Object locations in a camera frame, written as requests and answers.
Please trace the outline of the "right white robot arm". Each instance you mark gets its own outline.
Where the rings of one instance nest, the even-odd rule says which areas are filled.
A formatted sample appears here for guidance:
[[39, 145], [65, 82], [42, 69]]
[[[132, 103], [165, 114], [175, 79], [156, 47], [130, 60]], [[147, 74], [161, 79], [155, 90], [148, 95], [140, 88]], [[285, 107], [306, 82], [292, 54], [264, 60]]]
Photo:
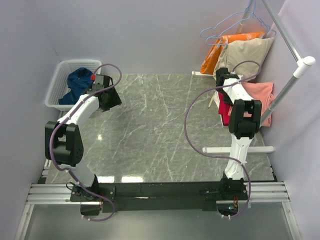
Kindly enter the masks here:
[[253, 137], [260, 128], [262, 103], [251, 97], [241, 83], [241, 77], [230, 73], [226, 67], [216, 71], [218, 90], [232, 104], [228, 130], [231, 133], [231, 150], [221, 179], [219, 193], [230, 200], [245, 194], [245, 164]]

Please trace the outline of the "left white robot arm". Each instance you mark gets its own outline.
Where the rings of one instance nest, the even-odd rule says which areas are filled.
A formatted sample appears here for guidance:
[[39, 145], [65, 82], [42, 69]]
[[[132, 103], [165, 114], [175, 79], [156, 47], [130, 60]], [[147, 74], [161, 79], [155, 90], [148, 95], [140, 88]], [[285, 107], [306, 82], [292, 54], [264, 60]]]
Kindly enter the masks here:
[[59, 171], [65, 171], [82, 189], [88, 201], [100, 195], [97, 176], [83, 160], [84, 145], [80, 130], [89, 117], [98, 109], [102, 112], [122, 104], [112, 77], [92, 75], [93, 84], [80, 95], [76, 104], [58, 121], [45, 125], [45, 156]]

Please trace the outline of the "pink t-shirt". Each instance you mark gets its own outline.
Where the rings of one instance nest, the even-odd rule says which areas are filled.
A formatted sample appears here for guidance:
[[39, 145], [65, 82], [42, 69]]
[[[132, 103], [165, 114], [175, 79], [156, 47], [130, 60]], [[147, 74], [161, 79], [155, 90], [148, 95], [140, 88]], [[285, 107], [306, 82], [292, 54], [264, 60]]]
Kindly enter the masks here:
[[237, 82], [232, 86], [225, 87], [223, 90], [230, 98], [231, 103], [235, 100], [251, 101], [256, 100], [261, 102], [260, 115], [263, 116], [265, 111], [275, 100], [272, 93], [273, 83], [251, 83], [251, 82]]

